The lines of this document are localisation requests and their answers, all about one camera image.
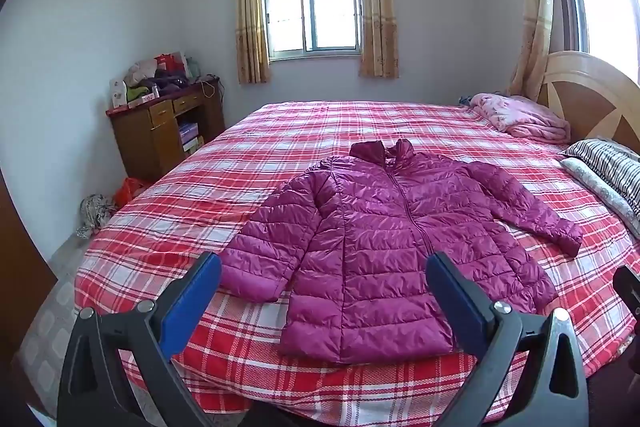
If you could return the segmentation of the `magenta puffer jacket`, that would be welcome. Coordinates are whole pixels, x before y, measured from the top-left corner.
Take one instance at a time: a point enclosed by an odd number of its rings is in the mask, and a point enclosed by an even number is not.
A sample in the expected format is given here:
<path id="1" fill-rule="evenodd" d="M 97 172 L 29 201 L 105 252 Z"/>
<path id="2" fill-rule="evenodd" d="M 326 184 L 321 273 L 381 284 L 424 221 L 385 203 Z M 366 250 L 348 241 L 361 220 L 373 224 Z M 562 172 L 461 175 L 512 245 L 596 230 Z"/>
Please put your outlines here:
<path id="1" fill-rule="evenodd" d="M 252 303 L 288 294 L 280 349 L 335 364 L 448 355 L 454 334 L 425 278 L 443 253 L 494 300 L 534 313 L 550 277 L 520 229 L 567 257 L 582 230 L 502 168 L 362 142 L 273 192 L 224 247 L 221 284 Z"/>

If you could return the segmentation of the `white floral pillow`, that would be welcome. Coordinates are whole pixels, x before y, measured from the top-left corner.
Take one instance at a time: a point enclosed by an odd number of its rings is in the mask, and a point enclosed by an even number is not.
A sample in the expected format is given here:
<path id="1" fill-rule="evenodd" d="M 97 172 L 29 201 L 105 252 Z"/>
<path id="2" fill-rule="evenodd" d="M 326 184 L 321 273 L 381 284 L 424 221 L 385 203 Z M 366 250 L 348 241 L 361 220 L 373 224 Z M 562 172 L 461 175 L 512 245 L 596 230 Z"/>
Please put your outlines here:
<path id="1" fill-rule="evenodd" d="M 609 210 L 612 210 L 636 239 L 640 237 L 639 218 L 622 195 L 618 194 L 612 186 L 609 186 L 597 173 L 577 158 L 562 159 L 560 165 L 574 179 L 596 195 Z"/>

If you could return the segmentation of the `striped pillow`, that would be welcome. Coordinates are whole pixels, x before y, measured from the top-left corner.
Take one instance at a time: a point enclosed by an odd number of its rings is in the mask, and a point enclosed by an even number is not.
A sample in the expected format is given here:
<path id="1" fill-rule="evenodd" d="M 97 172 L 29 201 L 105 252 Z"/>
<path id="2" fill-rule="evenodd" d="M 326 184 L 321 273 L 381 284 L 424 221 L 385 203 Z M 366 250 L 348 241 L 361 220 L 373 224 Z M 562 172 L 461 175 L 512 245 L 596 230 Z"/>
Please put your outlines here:
<path id="1" fill-rule="evenodd" d="M 610 140 L 585 139 L 564 150 L 566 157 L 581 160 L 626 200 L 639 216 L 639 155 Z"/>

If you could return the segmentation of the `red plaid bed sheet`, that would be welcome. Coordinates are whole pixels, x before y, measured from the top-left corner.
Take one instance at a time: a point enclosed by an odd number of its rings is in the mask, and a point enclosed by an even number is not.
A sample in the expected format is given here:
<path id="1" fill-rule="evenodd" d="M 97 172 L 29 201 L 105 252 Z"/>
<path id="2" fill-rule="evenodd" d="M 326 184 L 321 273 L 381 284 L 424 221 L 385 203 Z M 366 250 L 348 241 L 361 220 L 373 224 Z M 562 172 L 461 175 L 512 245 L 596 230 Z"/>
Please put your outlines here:
<path id="1" fill-rule="evenodd" d="M 400 138 L 418 150 L 500 166 L 580 225 L 584 241 L 573 260 L 527 233 L 518 241 L 558 288 L 586 372 L 613 361 L 634 318 L 612 277 L 620 265 L 638 267 L 638 242 L 562 170 L 556 147 L 498 132 L 465 107 L 290 102 L 256 110 L 116 213 L 85 254 L 76 303 L 111 313 L 157 297 L 200 254 L 221 251 L 292 176 L 356 142 Z M 260 400 L 331 425 L 428 426 L 472 369 L 464 355 L 355 367 L 283 358 L 277 347 L 287 309 L 286 299 L 252 305 L 224 291 L 215 295 L 176 358 L 204 411 L 240 413 Z"/>

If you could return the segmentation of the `wooden headboard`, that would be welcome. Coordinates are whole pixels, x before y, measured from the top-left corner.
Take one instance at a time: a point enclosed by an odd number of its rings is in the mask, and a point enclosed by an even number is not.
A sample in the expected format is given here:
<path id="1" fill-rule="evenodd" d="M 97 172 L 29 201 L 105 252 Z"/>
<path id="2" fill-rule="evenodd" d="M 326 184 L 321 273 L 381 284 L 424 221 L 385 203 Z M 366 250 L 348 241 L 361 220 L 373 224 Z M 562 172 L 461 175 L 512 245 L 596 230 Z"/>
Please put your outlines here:
<path id="1" fill-rule="evenodd" d="M 570 139 L 610 139 L 638 152 L 640 89 L 625 74 L 577 51 L 548 56 L 537 103 L 570 124 Z"/>

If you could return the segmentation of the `patterned cloth on floor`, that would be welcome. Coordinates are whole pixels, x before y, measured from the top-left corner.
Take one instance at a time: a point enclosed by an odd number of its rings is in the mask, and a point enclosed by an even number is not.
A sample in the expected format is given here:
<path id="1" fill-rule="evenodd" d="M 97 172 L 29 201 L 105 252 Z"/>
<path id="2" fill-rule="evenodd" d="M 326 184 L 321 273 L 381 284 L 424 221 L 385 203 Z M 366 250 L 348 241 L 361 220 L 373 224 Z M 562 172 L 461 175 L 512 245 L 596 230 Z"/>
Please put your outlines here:
<path id="1" fill-rule="evenodd" d="M 91 239 L 110 222 L 116 211 L 117 207 L 111 197 L 102 194 L 87 196 L 80 203 L 80 225 L 76 235 L 81 239 Z"/>

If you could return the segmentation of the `pink folded quilt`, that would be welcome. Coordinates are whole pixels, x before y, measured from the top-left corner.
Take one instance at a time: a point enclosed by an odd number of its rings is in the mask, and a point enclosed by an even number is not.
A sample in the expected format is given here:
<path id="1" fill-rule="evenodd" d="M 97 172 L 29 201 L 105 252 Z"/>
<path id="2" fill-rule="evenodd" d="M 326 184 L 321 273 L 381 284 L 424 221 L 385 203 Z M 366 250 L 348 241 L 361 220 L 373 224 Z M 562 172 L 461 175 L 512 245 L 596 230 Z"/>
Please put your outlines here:
<path id="1" fill-rule="evenodd" d="M 479 93 L 471 98 L 470 107 L 497 131 L 514 138 L 553 145 L 570 143 L 570 124 L 529 98 Z"/>

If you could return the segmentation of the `red plastic bag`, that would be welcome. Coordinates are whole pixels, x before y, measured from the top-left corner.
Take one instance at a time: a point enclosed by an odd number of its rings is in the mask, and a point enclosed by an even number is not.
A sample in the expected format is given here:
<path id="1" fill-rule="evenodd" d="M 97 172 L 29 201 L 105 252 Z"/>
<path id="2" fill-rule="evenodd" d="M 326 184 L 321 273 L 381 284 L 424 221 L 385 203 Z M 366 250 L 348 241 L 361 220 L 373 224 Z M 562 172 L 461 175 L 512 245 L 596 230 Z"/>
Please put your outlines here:
<path id="1" fill-rule="evenodd" d="M 114 203 L 118 209 L 126 206 L 130 202 L 132 202 L 139 194 L 143 193 L 149 184 L 136 179 L 136 178 L 126 178 L 124 182 L 122 182 L 122 186 L 119 187 L 118 191 L 114 195 Z"/>

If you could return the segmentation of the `brown wooden desk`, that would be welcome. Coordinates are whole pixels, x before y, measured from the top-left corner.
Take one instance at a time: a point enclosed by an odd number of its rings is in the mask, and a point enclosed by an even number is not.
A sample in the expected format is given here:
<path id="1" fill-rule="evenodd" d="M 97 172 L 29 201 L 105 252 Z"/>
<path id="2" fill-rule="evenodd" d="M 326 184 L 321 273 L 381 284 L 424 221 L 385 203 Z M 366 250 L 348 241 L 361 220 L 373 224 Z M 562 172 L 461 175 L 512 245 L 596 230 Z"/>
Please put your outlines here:
<path id="1" fill-rule="evenodd" d="M 226 130 L 224 85 L 206 77 L 133 108 L 106 112 L 126 173 L 154 183 Z"/>

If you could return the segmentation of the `clutter pile on desk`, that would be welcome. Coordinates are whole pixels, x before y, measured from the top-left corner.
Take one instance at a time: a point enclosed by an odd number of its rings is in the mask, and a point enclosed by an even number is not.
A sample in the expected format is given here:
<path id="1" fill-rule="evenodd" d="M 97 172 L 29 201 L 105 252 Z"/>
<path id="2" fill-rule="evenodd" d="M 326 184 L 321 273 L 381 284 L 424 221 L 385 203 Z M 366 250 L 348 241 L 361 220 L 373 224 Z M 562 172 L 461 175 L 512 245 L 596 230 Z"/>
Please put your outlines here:
<path id="1" fill-rule="evenodd" d="M 137 61 L 111 82 L 111 106 L 132 107 L 149 96 L 161 98 L 191 86 L 201 76 L 200 66 L 182 52 L 157 54 Z"/>

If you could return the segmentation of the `right yellow curtain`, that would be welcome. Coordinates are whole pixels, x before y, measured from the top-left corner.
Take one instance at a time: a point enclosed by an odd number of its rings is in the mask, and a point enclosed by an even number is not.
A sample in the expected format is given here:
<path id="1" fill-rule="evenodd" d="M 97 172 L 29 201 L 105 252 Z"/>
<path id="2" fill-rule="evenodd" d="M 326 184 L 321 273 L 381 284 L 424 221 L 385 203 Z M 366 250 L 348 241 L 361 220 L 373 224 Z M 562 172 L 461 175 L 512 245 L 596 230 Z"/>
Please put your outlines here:
<path id="1" fill-rule="evenodd" d="M 361 23 L 359 75 L 398 78 L 398 26 L 393 0 L 362 0 Z"/>

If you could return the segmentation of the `left yellow curtain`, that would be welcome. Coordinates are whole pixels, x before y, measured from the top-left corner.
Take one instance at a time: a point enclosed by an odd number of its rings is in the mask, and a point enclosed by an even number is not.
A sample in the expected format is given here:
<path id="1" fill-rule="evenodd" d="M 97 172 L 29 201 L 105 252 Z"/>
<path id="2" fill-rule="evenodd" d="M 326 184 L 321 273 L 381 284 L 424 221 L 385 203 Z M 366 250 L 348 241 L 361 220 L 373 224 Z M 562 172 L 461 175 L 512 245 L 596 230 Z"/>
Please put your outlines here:
<path id="1" fill-rule="evenodd" d="M 264 0 L 236 0 L 235 45 L 241 84 L 270 79 Z"/>

